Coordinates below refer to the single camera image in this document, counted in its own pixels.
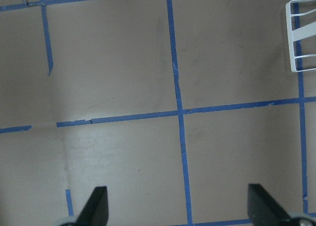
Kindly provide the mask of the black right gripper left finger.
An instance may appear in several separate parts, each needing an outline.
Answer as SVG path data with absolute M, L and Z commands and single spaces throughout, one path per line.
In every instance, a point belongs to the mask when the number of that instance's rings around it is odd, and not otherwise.
M 108 219 L 107 187 L 95 187 L 77 218 L 77 224 L 107 224 Z

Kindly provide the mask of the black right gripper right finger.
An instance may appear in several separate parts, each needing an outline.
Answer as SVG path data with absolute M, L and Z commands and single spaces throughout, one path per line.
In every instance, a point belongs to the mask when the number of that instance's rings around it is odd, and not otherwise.
M 248 217 L 252 223 L 290 223 L 289 214 L 260 185 L 248 185 Z

